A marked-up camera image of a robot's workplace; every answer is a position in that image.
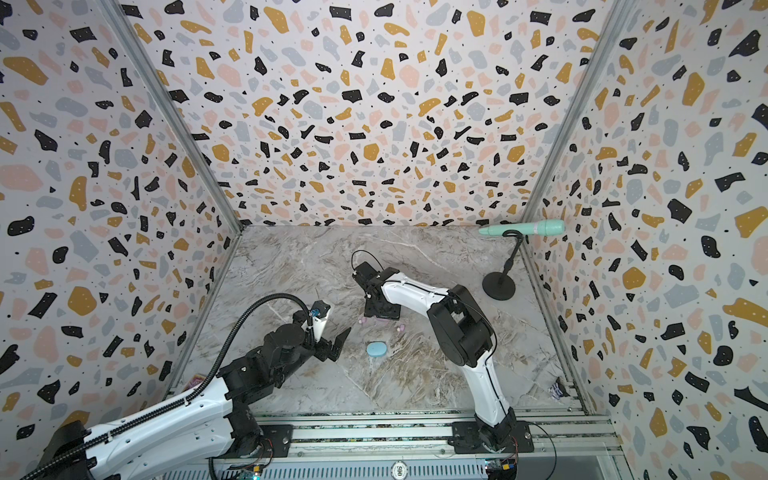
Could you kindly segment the colourful packet at wall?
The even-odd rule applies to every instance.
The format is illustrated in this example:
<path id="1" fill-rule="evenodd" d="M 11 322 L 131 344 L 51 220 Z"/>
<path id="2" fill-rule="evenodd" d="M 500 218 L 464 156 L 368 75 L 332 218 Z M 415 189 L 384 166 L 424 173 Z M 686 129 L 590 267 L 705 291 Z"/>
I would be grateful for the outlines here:
<path id="1" fill-rule="evenodd" d="M 197 387 L 198 385 L 202 384 L 207 379 L 204 375 L 195 374 L 186 384 L 185 388 L 190 389 Z"/>

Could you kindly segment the blue earbud charging case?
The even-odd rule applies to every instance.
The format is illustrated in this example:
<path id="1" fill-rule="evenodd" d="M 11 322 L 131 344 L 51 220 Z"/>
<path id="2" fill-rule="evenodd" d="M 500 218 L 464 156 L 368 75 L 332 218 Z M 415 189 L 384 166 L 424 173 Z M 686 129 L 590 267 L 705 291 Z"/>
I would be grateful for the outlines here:
<path id="1" fill-rule="evenodd" d="M 388 346 L 383 341 L 370 342 L 366 346 L 366 353 L 371 358 L 384 357 L 388 352 Z"/>

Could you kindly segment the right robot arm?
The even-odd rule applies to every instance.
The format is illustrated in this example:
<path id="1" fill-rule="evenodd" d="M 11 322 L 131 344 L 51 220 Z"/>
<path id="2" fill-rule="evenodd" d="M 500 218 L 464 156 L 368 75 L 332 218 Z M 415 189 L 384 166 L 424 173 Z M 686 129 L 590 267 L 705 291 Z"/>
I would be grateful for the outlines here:
<path id="1" fill-rule="evenodd" d="M 493 363 L 498 337 L 466 287 L 430 286 L 391 267 L 376 270 L 367 262 L 354 267 L 352 276 L 365 294 L 367 317 L 397 320 L 407 308 L 429 320 L 442 353 L 463 372 L 481 441 L 495 451 L 506 447 L 517 419 Z"/>

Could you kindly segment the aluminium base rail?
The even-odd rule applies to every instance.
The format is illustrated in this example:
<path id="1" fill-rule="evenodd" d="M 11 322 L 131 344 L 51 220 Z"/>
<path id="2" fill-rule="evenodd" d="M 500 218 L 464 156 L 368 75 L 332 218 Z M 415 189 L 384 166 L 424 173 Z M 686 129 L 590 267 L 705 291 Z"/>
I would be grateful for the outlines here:
<path id="1" fill-rule="evenodd" d="M 605 416 L 522 408 L 522 437 L 500 453 L 461 453 L 471 418 L 460 411 L 261 417 L 274 454 L 189 460 L 164 479 L 485 479 L 503 460 L 519 479 L 630 479 Z"/>

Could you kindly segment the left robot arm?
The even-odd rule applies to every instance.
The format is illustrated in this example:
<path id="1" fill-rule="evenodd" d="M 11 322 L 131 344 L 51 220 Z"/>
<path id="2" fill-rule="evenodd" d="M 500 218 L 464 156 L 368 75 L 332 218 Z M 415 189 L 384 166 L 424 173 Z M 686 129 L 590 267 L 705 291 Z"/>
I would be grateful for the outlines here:
<path id="1" fill-rule="evenodd" d="M 260 346 L 232 360 L 207 383 L 146 413 L 86 428 L 76 421 L 57 430 L 31 479 L 151 479 L 192 461 L 276 457 L 289 428 L 263 429 L 251 405 L 268 397 L 308 360 L 335 361 L 350 330 L 315 339 L 327 308 L 268 333 Z"/>

